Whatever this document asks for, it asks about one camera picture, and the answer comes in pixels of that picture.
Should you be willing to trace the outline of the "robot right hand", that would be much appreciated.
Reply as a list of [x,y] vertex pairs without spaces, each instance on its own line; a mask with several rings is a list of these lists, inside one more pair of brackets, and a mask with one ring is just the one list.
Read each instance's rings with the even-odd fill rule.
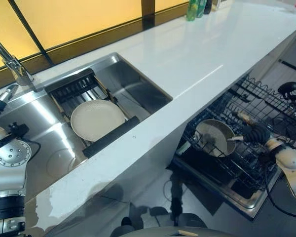
[[242,120],[246,126],[243,127],[243,134],[227,138],[228,142],[242,141],[250,143],[260,143],[264,145],[271,137],[269,130],[261,126],[255,119],[244,112],[232,112],[234,117]]

